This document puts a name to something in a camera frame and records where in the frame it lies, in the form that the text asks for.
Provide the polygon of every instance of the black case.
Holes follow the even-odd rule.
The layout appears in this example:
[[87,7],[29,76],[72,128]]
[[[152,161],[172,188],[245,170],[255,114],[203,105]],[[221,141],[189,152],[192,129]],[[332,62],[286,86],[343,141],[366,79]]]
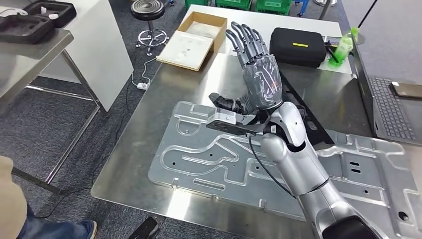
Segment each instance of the black case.
[[271,34],[270,53],[278,62],[317,68],[327,54],[321,34],[276,28]]
[[44,16],[18,14],[0,17],[1,42],[36,44],[53,30],[53,21]]
[[[41,14],[41,7],[45,7],[47,12]],[[50,14],[57,14],[59,17],[53,20],[55,28],[62,28],[76,17],[76,10],[69,2],[38,0],[26,6],[25,10],[29,15],[40,15],[48,17]]]

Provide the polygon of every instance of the gray carpet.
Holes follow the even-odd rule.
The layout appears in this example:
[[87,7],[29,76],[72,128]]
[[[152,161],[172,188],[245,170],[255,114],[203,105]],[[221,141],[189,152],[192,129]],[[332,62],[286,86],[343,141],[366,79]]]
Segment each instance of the gray carpet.
[[[347,17],[357,25],[373,0],[343,0]],[[378,1],[360,32],[365,37],[359,45],[361,58],[369,75],[413,81],[422,84],[419,59],[422,48],[420,29],[422,1]]]
[[[110,4],[135,68],[134,76],[139,78],[143,71],[143,63],[150,57],[146,56],[145,48],[135,48],[135,39],[140,31],[147,29],[147,24],[130,15],[131,2],[110,0]],[[292,5],[290,15],[296,15],[300,7],[301,5]],[[320,6],[311,1],[303,17],[318,18],[321,10]],[[154,21],[154,25],[171,35],[185,13],[184,3],[178,1],[174,7],[167,6],[165,15]],[[341,2],[330,9],[326,20],[340,22],[343,31],[348,29]],[[157,62],[149,64],[146,76],[153,77],[158,66]],[[79,94],[84,92],[78,84],[45,78],[37,78],[34,84],[58,90],[66,89]],[[95,116],[53,180],[53,185],[64,189],[65,192],[91,187],[93,171],[99,165],[95,176],[99,174],[104,158],[111,153],[116,143],[116,133],[121,134],[130,118],[131,113],[126,114],[126,89],[130,112],[133,112],[144,93],[130,84],[130,81],[126,83],[112,105],[108,117],[103,114]],[[46,178],[93,109],[92,103],[83,100],[23,90],[6,112],[0,115],[0,155],[12,158],[17,168],[39,178]],[[61,198],[19,178],[14,177],[14,181],[22,187],[38,216],[48,215]],[[148,216],[148,213],[140,210],[94,199],[89,190],[83,190],[65,198],[48,219],[72,222],[83,219],[96,220],[100,226],[97,238],[125,239]],[[244,238],[174,219],[159,216],[156,216],[156,219],[162,227],[157,237],[159,239]]]

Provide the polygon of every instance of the robotic arm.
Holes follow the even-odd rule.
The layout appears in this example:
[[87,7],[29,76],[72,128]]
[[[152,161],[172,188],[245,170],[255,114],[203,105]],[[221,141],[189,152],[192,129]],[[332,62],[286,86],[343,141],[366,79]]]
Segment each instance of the robotic arm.
[[[231,30],[227,30],[226,35],[237,52],[248,91],[238,99],[212,93],[210,99],[216,109],[210,113],[207,127],[249,135],[255,157],[251,137],[263,134],[263,152],[275,163],[290,189],[288,192],[299,201],[316,238],[386,239],[387,236],[364,219],[330,181],[308,140],[298,109],[281,99],[282,83],[277,63],[268,53],[261,35],[245,24],[232,22],[231,26],[239,37]],[[250,114],[255,118],[243,123],[244,117],[240,115]]]

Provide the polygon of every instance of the jeans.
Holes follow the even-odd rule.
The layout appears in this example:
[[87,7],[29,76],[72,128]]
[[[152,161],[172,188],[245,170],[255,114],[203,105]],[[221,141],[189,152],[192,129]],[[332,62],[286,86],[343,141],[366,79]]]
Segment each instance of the jeans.
[[94,222],[80,223],[50,222],[35,218],[27,205],[26,221],[20,230],[18,239],[90,239],[93,233]]

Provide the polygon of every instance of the shoe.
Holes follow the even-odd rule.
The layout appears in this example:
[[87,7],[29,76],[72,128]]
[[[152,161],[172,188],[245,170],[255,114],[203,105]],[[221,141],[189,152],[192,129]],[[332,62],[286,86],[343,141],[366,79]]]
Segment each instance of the shoe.
[[96,221],[91,221],[93,223],[92,225],[92,231],[90,234],[88,234],[88,238],[89,239],[94,239],[95,236],[97,235],[97,222]]

